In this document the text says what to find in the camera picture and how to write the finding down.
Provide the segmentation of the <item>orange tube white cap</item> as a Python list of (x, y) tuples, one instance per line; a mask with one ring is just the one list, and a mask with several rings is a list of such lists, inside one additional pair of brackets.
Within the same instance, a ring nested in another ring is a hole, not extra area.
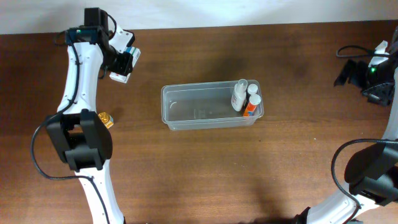
[(258, 94), (253, 94), (249, 97), (248, 105), (246, 106), (243, 116), (248, 117), (252, 116), (257, 108), (257, 106), (261, 103), (261, 97)]

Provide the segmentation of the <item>white Panadol box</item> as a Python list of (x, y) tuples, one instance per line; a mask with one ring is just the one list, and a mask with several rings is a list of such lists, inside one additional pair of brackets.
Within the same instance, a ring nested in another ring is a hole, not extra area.
[(116, 73), (116, 72), (111, 72), (109, 77), (117, 82), (121, 82), (121, 83), (127, 83), (129, 80), (129, 77), (132, 73), (132, 71), (134, 70), (134, 67), (141, 55), (141, 50), (136, 48), (136, 47), (126, 47), (125, 49), (125, 53), (129, 53), (132, 56), (132, 60), (131, 62), (129, 62), (127, 65), (127, 72), (125, 75), (121, 74), (121, 73)]

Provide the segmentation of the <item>small gold-lidded balm jar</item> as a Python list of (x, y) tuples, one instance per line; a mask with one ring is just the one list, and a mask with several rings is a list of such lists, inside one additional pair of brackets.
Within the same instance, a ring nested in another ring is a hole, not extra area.
[(113, 117), (110, 114), (106, 112), (101, 112), (98, 114), (98, 117), (103, 122), (103, 124), (106, 126), (107, 129), (109, 129), (114, 125)]

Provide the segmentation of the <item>white spray bottle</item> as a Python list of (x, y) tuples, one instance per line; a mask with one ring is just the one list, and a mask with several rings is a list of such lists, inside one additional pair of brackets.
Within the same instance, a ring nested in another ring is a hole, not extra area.
[(248, 81), (240, 79), (234, 86), (233, 94), (231, 97), (231, 105), (237, 112), (242, 110), (243, 104), (246, 101), (246, 89), (248, 87)]

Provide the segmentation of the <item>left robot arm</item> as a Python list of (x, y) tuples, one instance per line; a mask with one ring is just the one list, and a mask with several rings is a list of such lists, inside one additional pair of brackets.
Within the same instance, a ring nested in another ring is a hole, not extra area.
[(135, 35), (116, 26), (98, 7), (86, 8), (84, 23), (65, 30), (68, 73), (62, 101), (42, 127), (60, 158), (83, 187), (93, 223), (125, 223), (110, 178), (113, 141), (96, 111), (99, 72), (126, 83), (140, 56)]

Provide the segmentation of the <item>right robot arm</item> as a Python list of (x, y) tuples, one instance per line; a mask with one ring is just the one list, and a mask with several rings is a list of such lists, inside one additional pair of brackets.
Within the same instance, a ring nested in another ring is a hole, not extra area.
[[(292, 223), (357, 223), (357, 216), (397, 202), (397, 34), (362, 55), (346, 55), (347, 63), (334, 84), (360, 88), (368, 102), (390, 106), (386, 130), (380, 139), (354, 139), (342, 144), (331, 160), (331, 176), (337, 191), (314, 207), (306, 208)], [(367, 143), (354, 153), (339, 183), (335, 164), (346, 147)]]

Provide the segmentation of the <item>dark bottle white cap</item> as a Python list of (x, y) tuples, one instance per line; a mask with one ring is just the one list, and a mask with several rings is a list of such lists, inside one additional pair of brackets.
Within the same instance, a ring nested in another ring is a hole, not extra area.
[(254, 83), (249, 84), (247, 87), (247, 94), (248, 95), (254, 95), (258, 92), (258, 86)]

